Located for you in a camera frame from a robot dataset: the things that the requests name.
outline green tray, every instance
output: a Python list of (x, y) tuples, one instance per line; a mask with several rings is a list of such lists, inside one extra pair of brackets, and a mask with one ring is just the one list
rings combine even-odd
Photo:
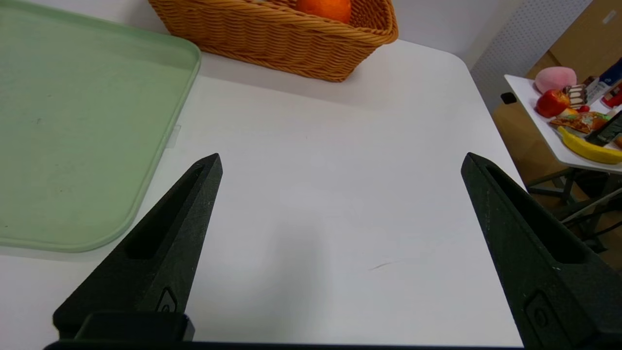
[(123, 233), (199, 65), (187, 40), (0, 0), (0, 244)]

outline banana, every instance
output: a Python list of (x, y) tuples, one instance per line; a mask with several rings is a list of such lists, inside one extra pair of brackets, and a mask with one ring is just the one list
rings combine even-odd
[(577, 135), (569, 133), (568, 130), (561, 126), (557, 128), (557, 131), (562, 135), (562, 141), (566, 147), (582, 157), (605, 164), (618, 164), (622, 162), (622, 151), (591, 144)]

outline food item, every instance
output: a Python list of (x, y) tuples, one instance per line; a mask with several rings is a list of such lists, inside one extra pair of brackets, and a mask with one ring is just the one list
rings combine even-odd
[(585, 141), (597, 146), (604, 146), (615, 140), (622, 133), (622, 112), (616, 114), (601, 128), (589, 134)]
[(573, 110), (572, 108), (568, 107), (568, 108), (564, 109), (564, 111), (562, 113), (559, 113), (557, 118), (560, 118), (560, 117), (563, 117), (563, 116), (577, 115), (577, 114), (579, 114), (579, 112), (577, 110)]
[(585, 79), (585, 81), (583, 82), (583, 84), (585, 85), (585, 104), (586, 105), (591, 105), (592, 103), (596, 102), (596, 100), (598, 99), (598, 83), (600, 82), (600, 78), (599, 77), (595, 77), (595, 76), (590, 76), (587, 79)]
[(577, 84), (577, 74), (568, 67), (549, 67), (536, 75), (536, 88), (541, 93), (549, 90), (561, 90), (568, 85)]
[(622, 151), (591, 144), (577, 135), (569, 133), (561, 126), (557, 128), (557, 131), (562, 135), (562, 141), (566, 147), (582, 157), (605, 164), (618, 164), (622, 162)]
[(601, 101), (609, 108), (614, 108), (622, 104), (622, 80), (615, 88), (609, 90), (608, 93), (603, 96)]
[(570, 106), (570, 99), (560, 90), (549, 90), (540, 96), (536, 103), (536, 112), (552, 118)]
[(585, 99), (585, 85), (569, 85), (563, 89), (563, 92), (568, 95), (570, 99), (571, 108), (579, 108), (586, 102)]
[(350, 0), (298, 0), (296, 10), (345, 24), (350, 23), (352, 12)]
[(587, 104), (591, 105), (597, 99), (601, 98), (612, 87), (616, 86), (622, 80), (622, 59), (619, 59), (614, 65), (609, 67), (605, 73), (598, 78), (598, 84), (593, 91), (587, 96)]
[(598, 130), (607, 123), (609, 118), (598, 112), (585, 112), (570, 115), (559, 115), (550, 123), (553, 125), (568, 126), (584, 134)]

